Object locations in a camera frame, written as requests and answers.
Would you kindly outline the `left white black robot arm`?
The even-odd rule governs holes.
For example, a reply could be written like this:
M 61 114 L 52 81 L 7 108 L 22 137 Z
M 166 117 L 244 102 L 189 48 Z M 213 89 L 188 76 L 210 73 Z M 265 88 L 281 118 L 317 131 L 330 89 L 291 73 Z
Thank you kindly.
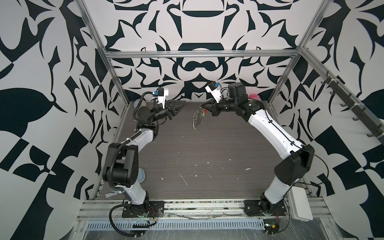
M 180 100 L 154 103 L 152 109 L 138 104 L 133 113 L 137 122 L 135 134 L 122 143 L 112 143 L 108 147 L 103 181 L 109 184 L 111 190 L 124 194 L 135 208 L 149 208 L 148 193 L 139 182 L 139 153 L 157 137 L 158 121 L 171 120 L 185 105 L 186 102 Z

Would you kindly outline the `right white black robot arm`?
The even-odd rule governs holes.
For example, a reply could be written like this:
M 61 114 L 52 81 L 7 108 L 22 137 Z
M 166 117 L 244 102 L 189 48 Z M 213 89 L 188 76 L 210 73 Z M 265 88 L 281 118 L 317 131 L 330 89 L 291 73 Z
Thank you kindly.
M 315 150 L 289 135 L 277 124 L 266 110 L 264 104 L 248 96 L 241 83 L 227 86 L 228 96 L 223 96 L 223 88 L 211 82 L 205 90 L 213 96 L 200 106 L 200 113 L 210 112 L 217 117 L 222 112 L 234 112 L 252 127 L 256 128 L 275 148 L 282 161 L 274 168 L 275 177 L 261 195 L 261 209 L 270 212 L 279 204 L 291 189 L 310 169 Z

